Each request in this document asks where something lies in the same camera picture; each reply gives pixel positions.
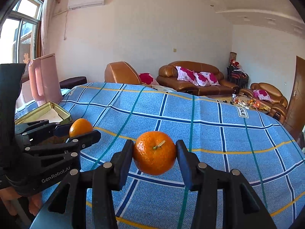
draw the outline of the orange fruit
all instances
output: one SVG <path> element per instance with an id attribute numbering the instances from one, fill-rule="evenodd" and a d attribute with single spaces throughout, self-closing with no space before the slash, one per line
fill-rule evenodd
<path id="1" fill-rule="evenodd" d="M 177 156 L 171 138 L 161 131 L 148 131 L 140 135 L 134 145 L 133 158 L 137 168 L 157 176 L 170 170 Z"/>
<path id="2" fill-rule="evenodd" d="M 70 138 L 84 133 L 93 131 L 93 127 L 86 119 L 77 119 L 70 127 L 69 136 Z"/>

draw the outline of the white curtain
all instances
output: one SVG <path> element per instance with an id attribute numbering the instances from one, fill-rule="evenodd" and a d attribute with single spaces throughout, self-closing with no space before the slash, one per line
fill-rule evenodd
<path id="1" fill-rule="evenodd" d="M 60 3 L 60 0 L 44 0 L 42 7 L 42 22 L 41 22 L 41 45 L 42 55 L 49 54 L 47 40 L 48 40 L 48 26 L 53 16 L 56 3 Z"/>

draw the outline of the coffee table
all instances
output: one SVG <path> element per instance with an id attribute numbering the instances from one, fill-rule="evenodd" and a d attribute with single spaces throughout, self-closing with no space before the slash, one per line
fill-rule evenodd
<path id="1" fill-rule="evenodd" d="M 247 96 L 245 96 L 245 95 L 237 94 L 236 96 L 237 96 L 241 101 L 245 101 L 245 102 L 246 102 L 246 101 L 251 100 L 249 97 L 247 97 Z M 231 101 L 231 98 L 232 98 L 232 96 L 228 96 L 228 95 L 207 95 L 206 97 L 212 98 L 212 99 L 215 99 L 215 100 L 218 100 L 218 101 L 220 101 L 220 102 L 227 101 L 228 104 L 230 104 L 230 101 Z M 255 107 L 253 107 L 253 106 L 249 107 L 249 109 L 250 109 L 250 110 L 256 111 Z M 267 110 L 265 110 L 265 109 L 263 109 L 263 110 L 258 109 L 257 111 L 262 112 L 262 113 L 264 113 L 264 114 L 268 114 L 268 113 L 269 113 L 269 111 L 267 111 Z"/>

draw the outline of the leather armchair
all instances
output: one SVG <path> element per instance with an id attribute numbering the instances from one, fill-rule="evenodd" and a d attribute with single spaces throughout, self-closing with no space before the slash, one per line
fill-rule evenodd
<path id="1" fill-rule="evenodd" d="M 195 72 L 211 72 L 213 73 L 220 86 L 195 86 L 194 84 L 182 80 L 177 80 L 178 71 L 176 66 L 182 66 Z M 157 82 L 166 87 L 170 87 L 178 92 L 185 92 L 192 95 L 232 95 L 239 92 L 239 86 L 224 80 L 224 75 L 213 65 L 191 62 L 191 61 L 176 61 L 168 65 L 162 66 L 159 69 Z"/>
<path id="2" fill-rule="evenodd" d="M 114 62 L 107 64 L 105 69 L 106 83 L 142 84 L 137 72 L 126 62 Z"/>
<path id="3" fill-rule="evenodd" d="M 263 89 L 267 91 L 272 101 L 269 102 L 265 100 L 259 100 L 258 98 L 254 97 L 253 90 L 255 89 Z M 260 101 L 262 105 L 267 106 L 269 108 L 269 115 L 271 117 L 278 113 L 279 122 L 281 122 L 282 124 L 284 123 L 287 117 L 288 101 L 286 97 L 283 96 L 281 91 L 279 91 L 276 87 L 268 83 L 252 83 L 250 89 L 241 89 L 239 93 L 242 95 L 246 95 L 254 101 Z"/>

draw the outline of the hand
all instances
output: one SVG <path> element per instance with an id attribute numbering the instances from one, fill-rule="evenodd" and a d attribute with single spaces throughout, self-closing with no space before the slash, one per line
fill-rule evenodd
<path id="1" fill-rule="evenodd" d="M 17 194 L 17 192 L 14 190 L 13 187 L 8 187 L 0 190 L 0 198 L 2 199 L 3 204 L 7 208 L 10 215 L 13 216 L 17 215 L 17 211 L 10 201 L 14 199 L 18 199 L 20 197 L 21 195 Z M 31 214 L 36 216 L 42 207 L 41 193 L 28 197 L 28 199 L 29 199 L 29 211 Z"/>

